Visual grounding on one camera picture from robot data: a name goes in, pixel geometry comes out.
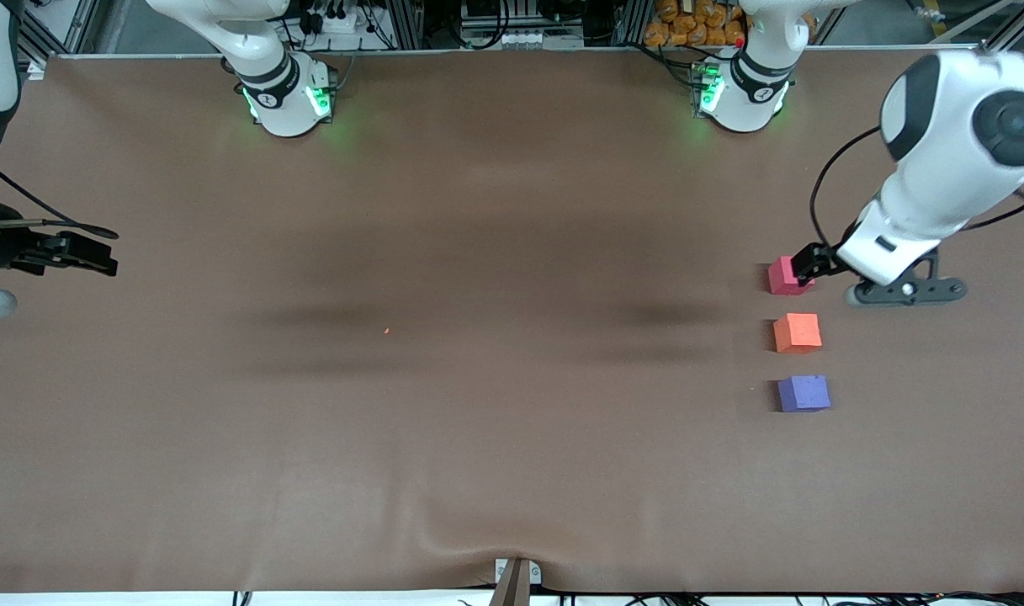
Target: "electrical cable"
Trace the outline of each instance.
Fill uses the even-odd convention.
[[[673,64],[670,63],[669,60],[665,58],[665,53],[662,51],[660,46],[657,47],[657,54],[658,57],[662,57],[662,64],[665,66],[666,72],[669,72],[669,76],[673,77],[673,80],[676,80],[677,82],[680,82],[680,84],[687,86],[688,88],[692,89],[692,91],[695,91],[696,89],[699,88],[703,88],[703,86],[696,85],[690,80],[684,80],[683,78],[681,78],[680,74],[673,72]]]
[[[382,45],[387,46],[388,50],[395,50],[395,45],[392,45],[392,39],[389,38],[385,29],[381,27],[380,19],[377,19],[376,11],[374,11],[371,1],[361,0],[361,2],[358,3],[358,7],[361,8],[361,14],[366,15],[366,19],[373,25],[374,34],[377,35],[377,39],[381,41]]]
[[[838,162],[838,159],[840,159],[840,157],[845,155],[845,153],[847,153],[847,150],[851,148],[852,145],[858,143],[859,141],[864,140],[866,137],[869,137],[869,135],[878,133],[879,130],[882,130],[882,127],[874,126],[873,128],[869,128],[869,130],[864,130],[862,131],[862,133],[855,135],[855,137],[849,139],[849,142],[846,142],[844,145],[842,145],[842,147],[836,150],[836,153],[831,155],[829,160],[826,161],[826,164],[822,167],[822,172],[819,173],[818,179],[815,179],[814,181],[814,187],[811,189],[811,201],[810,201],[811,224],[814,225],[814,232],[818,235],[819,242],[822,243],[822,245],[826,247],[826,249],[829,249],[829,241],[826,240],[826,234],[823,233],[822,231],[822,225],[820,225],[819,223],[819,213],[818,211],[815,210],[815,204],[816,202],[818,202],[819,199],[819,187],[822,186],[822,180],[826,177],[826,173],[829,173],[829,169],[833,167],[834,163]]]
[[[494,587],[477,586],[472,588],[460,588],[461,590],[493,590]],[[609,596],[611,594],[595,594],[595,592],[555,592],[541,588],[541,592],[536,595],[559,596],[562,604],[575,606],[577,596]],[[632,601],[624,606],[650,606],[650,599],[658,599],[663,606],[710,606],[703,601],[708,595],[712,594],[685,594],[685,592],[667,592],[667,594],[634,594]],[[718,594],[718,595],[745,595],[745,594]],[[797,606],[803,603],[799,595],[780,594],[791,596],[796,599]],[[977,599],[982,602],[991,602],[999,606],[1024,606],[1024,594],[977,594],[977,592],[956,591],[952,594],[850,594],[846,596],[847,601],[831,603],[826,595],[822,595],[823,606],[931,606],[942,599]],[[864,599],[865,602],[857,602],[855,599]]]
[[[361,50],[361,42],[358,42],[358,46],[360,46],[358,50]],[[358,58],[358,53],[355,51],[355,53],[351,54],[351,62],[347,63],[347,69],[343,70],[343,78],[336,82],[335,91],[339,91],[340,88],[347,85],[347,78],[351,76],[351,69],[354,67],[354,59],[356,58]]]
[[[49,212],[50,215],[54,215],[54,217],[58,218],[60,221],[59,223],[60,225],[67,227],[73,227],[74,229],[81,229],[84,231],[88,231],[88,233],[95,234],[95,236],[102,237],[104,240],[119,239],[119,234],[116,233],[116,231],[108,229],[106,227],[100,227],[97,225],[91,225],[88,223],[74,221],[74,219],[67,217],[67,215],[62,214],[62,212],[56,211],[46,202],[42,201],[41,199],[39,199],[34,194],[31,194],[30,189],[27,189],[22,185],[19,185],[18,183],[16,183],[14,179],[11,179],[7,175],[5,175],[5,173],[2,170],[0,170],[0,179],[2,179],[3,182],[6,183],[7,185],[11,185],[11,187],[14,187],[15,191],[20,192],[20,194],[26,197],[26,199],[30,200],[32,203],[41,207],[43,211]]]
[[[288,45],[291,46],[292,50],[299,50],[299,43],[295,42],[295,37],[291,34],[291,28],[288,27],[288,19],[285,16],[281,16],[281,24],[284,24],[284,32],[288,35]]]
[[[451,35],[451,38],[455,40],[455,42],[458,45],[460,45],[462,49],[485,50],[489,49],[489,47],[495,46],[498,42],[504,39],[504,35],[508,33],[509,25],[512,24],[512,7],[511,5],[508,4],[508,0],[501,0],[501,5],[502,7],[504,7],[504,25],[501,26],[501,14],[500,11],[498,11],[497,31],[494,32],[493,39],[489,39],[488,42],[485,42],[484,45],[481,46],[474,46],[473,43],[463,40],[461,35],[459,35],[458,32],[456,31],[455,7],[457,3],[458,3],[457,0],[451,0],[450,2],[450,12],[447,12],[447,16],[450,16],[450,19],[447,19],[447,34]]]
[[[831,157],[829,158],[829,160],[826,161],[826,164],[822,167],[822,172],[819,173],[818,179],[815,179],[815,181],[814,181],[814,187],[811,188],[811,199],[810,199],[810,202],[809,202],[809,208],[810,208],[810,211],[811,211],[811,224],[812,224],[812,226],[814,226],[814,232],[815,232],[815,234],[818,235],[819,242],[822,243],[822,245],[824,247],[826,247],[826,249],[830,249],[830,245],[829,245],[829,241],[826,239],[826,234],[824,234],[824,232],[822,231],[822,224],[819,223],[818,208],[816,208],[816,205],[818,205],[819,188],[822,186],[822,180],[826,177],[826,173],[829,173],[829,169],[833,167],[834,163],[838,162],[839,159],[842,158],[842,156],[845,155],[845,153],[847,153],[847,150],[852,147],[852,145],[858,143],[859,141],[864,140],[866,137],[869,137],[869,135],[873,135],[874,133],[878,133],[879,130],[881,130],[880,126],[870,128],[869,130],[862,131],[862,133],[860,133],[858,135],[855,135],[855,137],[851,138],[844,145],[840,146],[840,149],[836,150],[836,153],[834,153],[834,155],[831,155]],[[971,231],[971,230],[974,230],[974,229],[981,229],[981,227],[985,227],[985,226],[988,226],[988,225],[993,225],[993,223],[997,223],[999,221],[1005,221],[1008,218],[1016,217],[1016,215],[1020,215],[1021,212],[1024,211],[1024,191],[1023,191],[1023,189],[1017,189],[1016,191],[1013,191],[1011,196],[1013,196],[1013,197],[1019,197],[1019,199],[1021,201],[1021,204],[1020,204],[1019,207],[1013,208],[1013,210],[1011,210],[1011,211],[1005,211],[1000,215],[994,215],[993,217],[991,217],[989,219],[986,219],[984,221],[980,221],[980,222],[977,222],[977,223],[972,223],[972,224],[963,226],[958,230],[961,230],[961,231]],[[881,606],[892,606],[894,604],[897,604],[897,605],[900,605],[900,606],[928,606],[928,604],[930,604],[930,602],[924,601],[924,599],[919,599],[918,603],[907,602],[907,600],[903,599],[903,598],[901,598],[901,599],[903,599],[903,602],[900,601],[901,599],[897,599],[897,598],[886,598],[886,602],[881,602],[881,601],[879,601],[878,596],[868,596],[868,599],[871,602],[873,602],[874,604],[879,604]],[[999,599],[998,602],[1006,603],[1006,604],[1009,603],[1008,599]],[[845,606],[852,606],[852,604],[853,603],[851,603],[851,602],[850,603],[841,602],[841,603],[834,604],[833,606],[843,606],[843,605],[845,605]],[[1021,603],[1016,602],[1016,606],[1022,606],[1022,605],[1021,605]]]
[[[657,54],[654,54],[653,51],[651,51],[649,49],[649,46],[647,46],[647,45],[641,45],[641,43],[639,43],[639,42],[624,42],[623,45],[620,45],[620,46],[631,46],[632,49],[641,50],[643,54],[646,54],[647,57],[650,57],[654,61],[665,62],[665,59],[660,56],[660,51],[662,51],[660,50],[662,49],[660,46],[658,46],[658,53]],[[684,47],[685,47],[685,49],[694,50],[696,53],[705,54],[708,57],[716,58],[717,60],[720,60],[720,61],[730,61],[730,60],[732,60],[732,57],[722,57],[722,56],[720,56],[720,54],[711,53],[710,50],[701,49],[699,46],[684,46]],[[691,67],[691,63],[689,63],[689,62],[674,61],[673,59],[669,59],[669,64],[671,64],[673,67],[688,67],[688,68]]]

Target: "wire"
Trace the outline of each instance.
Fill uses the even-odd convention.
[[[96,225],[91,225],[91,224],[88,224],[88,223],[81,223],[81,222],[78,222],[78,221],[74,221],[74,219],[71,219],[70,217],[67,217],[67,215],[62,214],[62,212],[56,211],[53,207],[49,206],[49,204],[47,204],[46,202],[42,201],[38,197],[35,197],[34,194],[31,194],[30,189],[27,189],[27,188],[23,187],[22,185],[19,185],[18,183],[16,183],[14,181],[14,179],[11,179],[7,175],[5,175],[5,173],[2,170],[0,170],[0,179],[2,179],[3,182],[5,182],[7,185],[11,185],[11,187],[14,187],[15,191],[18,191],[24,197],[27,197],[27,199],[30,199],[30,201],[32,203],[34,203],[37,206],[41,207],[42,210],[44,210],[46,212],[49,212],[49,214],[54,215],[54,217],[57,217],[61,221],[61,223],[59,223],[60,225],[66,225],[68,227],[74,227],[75,229],[85,230],[85,231],[88,231],[88,233],[95,234],[95,236],[102,237],[102,239],[105,239],[105,240],[118,240],[119,239],[119,234],[116,233],[116,231],[113,231],[111,229],[104,229],[104,227],[97,227]]]
[[[281,16],[281,24],[284,24],[284,32],[288,35],[288,45],[291,45],[292,50],[298,50],[299,45],[297,45],[295,37],[291,34],[291,28],[288,27],[288,19],[286,19],[286,16]]]
[[[459,35],[458,32],[456,31],[455,7],[457,4],[458,2],[456,2],[455,0],[453,2],[450,2],[451,8],[450,8],[450,14],[447,14],[447,16],[450,16],[451,18],[447,19],[447,34],[450,34],[451,38],[455,40],[455,42],[458,45],[463,47],[463,49],[469,49],[469,50],[488,49],[488,47],[493,47],[498,42],[500,42],[501,39],[504,38],[504,35],[508,33],[508,27],[509,25],[512,24],[512,8],[509,7],[508,0],[501,0],[501,5],[502,7],[504,7],[504,25],[501,26],[501,14],[500,12],[497,12],[497,31],[494,32],[493,39],[489,39],[488,42],[485,42],[484,45],[481,46],[474,46],[473,43],[466,42],[465,40],[463,40],[461,35]]]
[[[44,225],[74,227],[75,229],[88,231],[91,234],[97,234],[100,237],[108,237],[109,233],[116,232],[106,227],[92,225],[91,223],[71,223],[69,221],[54,221],[53,219],[0,219],[0,229],[22,229],[22,227],[40,227]]]
[[[970,225],[965,225],[965,226],[961,227],[959,230],[962,230],[962,231],[971,231],[973,229],[980,229],[980,227],[985,227],[986,225],[993,225],[993,223],[997,223],[999,221],[1005,221],[1009,217],[1015,217],[1015,215],[1020,215],[1021,212],[1024,211],[1024,189],[1017,189],[1016,191],[1013,191],[1012,194],[1009,194],[1009,196],[1019,197],[1019,199],[1020,199],[1020,206],[1016,207],[1016,208],[1013,208],[1012,211],[1005,211],[1002,214],[997,215],[997,217],[992,217],[992,218],[986,219],[985,221],[980,221],[978,223],[972,223]]]
[[[375,16],[376,11],[374,11],[373,4],[370,4],[370,0],[361,0],[358,3],[358,7],[361,8],[361,14],[366,15],[366,19],[373,25],[374,34],[377,35],[377,39],[381,41],[382,45],[387,46],[388,50],[395,50],[395,45],[392,45],[392,39],[389,38],[388,34],[385,34],[385,29],[381,27],[380,19]]]
[[[826,239],[826,234],[824,234],[822,231],[822,225],[820,225],[819,223],[818,208],[816,208],[816,206],[818,206],[819,188],[822,186],[822,180],[826,177],[826,173],[829,173],[829,169],[833,167],[834,163],[838,162],[840,157],[842,157],[845,153],[847,153],[847,150],[850,149],[852,145],[858,143],[859,141],[864,140],[866,137],[869,137],[869,135],[878,133],[879,130],[881,130],[880,126],[870,128],[869,130],[864,130],[862,131],[862,133],[855,135],[855,137],[851,138],[849,142],[846,142],[844,145],[842,145],[842,147],[836,150],[833,157],[830,157],[829,160],[826,161],[826,164],[822,167],[822,172],[819,173],[818,179],[815,179],[814,181],[814,187],[811,189],[811,199],[809,202],[809,208],[811,211],[811,224],[814,225],[814,232],[818,235],[819,242],[822,243],[822,245],[826,247],[826,249],[829,249],[830,247],[829,241]],[[1013,210],[1011,211],[1005,211],[1002,214],[996,215],[995,217],[991,217],[984,221],[963,226],[961,227],[959,230],[971,231],[974,229],[981,229],[981,227],[993,225],[993,223],[1005,221],[1008,218],[1020,215],[1021,212],[1024,211],[1024,191],[1023,189],[1017,189],[1016,191],[1013,191],[1011,196],[1019,197],[1020,199],[1019,207],[1013,208]],[[871,602],[873,602],[874,604],[879,604],[881,606],[891,606],[894,604],[903,604],[903,606],[928,606],[928,604],[930,604],[930,602],[924,601],[924,599],[919,599],[919,602],[915,604],[911,604],[908,602],[897,602],[897,599],[904,599],[904,598],[888,598],[885,599],[885,602],[881,602],[880,601],[881,598],[878,598],[878,596],[869,596],[869,600]],[[852,604],[854,603],[839,602],[837,604],[834,604],[833,606],[852,606]]]
[[[829,160],[826,161],[826,164],[822,167],[822,172],[819,173],[818,179],[815,179],[814,181],[814,187],[811,189],[811,201],[810,201],[811,224],[814,225],[814,232],[818,234],[819,242],[822,243],[822,246],[826,247],[826,249],[829,249],[829,241],[826,240],[826,234],[824,234],[822,231],[822,225],[820,225],[819,223],[819,213],[818,211],[815,210],[815,203],[818,202],[819,199],[819,187],[822,186],[822,180],[826,177],[826,173],[829,173],[829,169],[833,167],[834,163],[838,162],[838,159],[843,155],[845,155],[845,153],[847,153],[847,150],[850,149],[852,145],[858,143],[859,141],[864,140],[866,137],[869,137],[869,135],[878,133],[879,130],[882,130],[882,127],[874,126],[873,128],[869,128],[869,130],[864,130],[862,131],[862,133],[855,135],[855,137],[849,139],[849,142],[846,142],[844,145],[842,145],[842,147],[836,150],[833,157],[830,157]]]
[[[681,78],[680,74],[673,72],[673,64],[670,63],[669,60],[665,58],[665,53],[662,51],[660,46],[657,47],[657,54],[658,57],[662,58],[662,64],[665,66],[666,72],[669,72],[669,76],[673,77],[673,80],[676,80],[677,82],[680,82],[680,84],[687,86],[688,88],[692,89],[692,91],[693,89],[700,88],[700,86],[695,85],[694,83],[692,83],[692,81],[684,80],[683,78]]]
[[[358,58],[358,53],[351,54],[351,62],[347,63],[346,70],[343,70],[343,78],[336,82],[335,91],[339,91],[340,88],[347,85],[347,78],[351,76],[351,69],[354,67],[354,59],[356,58]]]
[[[676,60],[673,60],[673,59],[666,59],[666,58],[664,58],[662,56],[662,47],[660,46],[657,47],[658,52],[656,54],[654,54],[653,51],[649,49],[649,46],[641,45],[641,43],[639,43],[639,42],[624,42],[623,45],[620,45],[620,46],[631,46],[632,49],[642,50],[643,54],[646,54],[647,57],[650,57],[654,61],[666,62],[666,60],[668,60],[669,64],[671,64],[673,67],[691,67],[691,63],[689,63],[689,62],[676,61]],[[720,56],[720,54],[711,53],[710,50],[701,49],[699,46],[684,46],[684,47],[685,47],[685,49],[694,50],[696,53],[705,54],[708,57],[713,57],[713,58],[716,58],[717,60],[720,60],[720,61],[730,61],[730,60],[732,60],[732,57],[722,57],[722,56]]]

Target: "metal frame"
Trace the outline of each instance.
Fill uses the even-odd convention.
[[[815,37],[813,45],[820,46],[824,45],[826,39],[833,34],[839,23],[842,23],[842,16],[845,16],[845,11],[847,7],[833,8],[826,18],[822,19],[822,25],[819,27],[819,35]]]
[[[976,12],[976,14],[969,16],[969,18],[964,19],[962,23],[956,24],[955,27],[950,28],[950,30],[946,31],[945,34],[942,34],[932,40],[931,45],[944,45],[946,42],[956,38],[958,35],[965,34],[966,31],[972,30],[973,27],[984,21],[984,19],[988,18],[988,16],[1001,11],[1005,7],[1023,2],[1024,0],[998,0],[991,5],[988,5],[988,7],[983,10]]]
[[[1010,50],[1024,37],[1024,5],[986,39],[990,50]]]
[[[833,53],[833,51],[845,51],[845,50],[947,50],[947,49],[976,49],[979,45],[970,45],[970,43],[965,43],[964,45],[888,45],[888,46],[876,46],[876,45],[830,45],[830,46],[808,46],[808,53]],[[473,50],[461,50],[461,49],[424,49],[424,50],[374,50],[372,53],[362,54],[361,56],[367,56],[368,54],[373,54],[373,56],[387,57],[387,56],[407,56],[411,54],[412,56],[417,56],[417,54],[442,54],[442,53],[469,53]],[[575,53],[636,53],[635,49],[627,49],[627,47],[620,46],[579,46],[575,49],[561,49],[559,51],[575,51]],[[347,56],[348,54],[354,54],[355,50],[321,50],[315,54],[338,54],[338,56]],[[219,53],[151,53],[151,54],[59,54],[58,58],[67,60],[93,60],[93,61],[112,61],[112,60],[132,60],[132,59],[218,59],[222,57]]]
[[[388,0],[389,18],[395,45],[400,50],[420,50],[422,47],[423,8],[414,0]]]
[[[89,24],[92,16],[96,14],[100,0],[78,0],[78,11],[74,13],[74,19],[70,23],[70,31],[67,32],[67,39],[62,45],[69,53],[77,53],[83,50],[86,40],[88,40],[91,28]]]
[[[642,43],[646,24],[649,24],[651,18],[653,18],[653,1],[628,0],[623,12],[615,19],[612,44]]]

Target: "table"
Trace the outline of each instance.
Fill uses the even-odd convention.
[[[0,168],[118,229],[121,269],[0,272],[0,592],[501,556],[554,590],[1024,590],[1024,216],[943,246],[948,306],[762,286],[915,56],[810,51],[754,135],[630,51],[367,56],[298,139],[215,59],[50,61]],[[891,166],[836,165],[835,237]],[[787,311],[822,352],[770,352]],[[834,409],[777,412],[816,373]]]

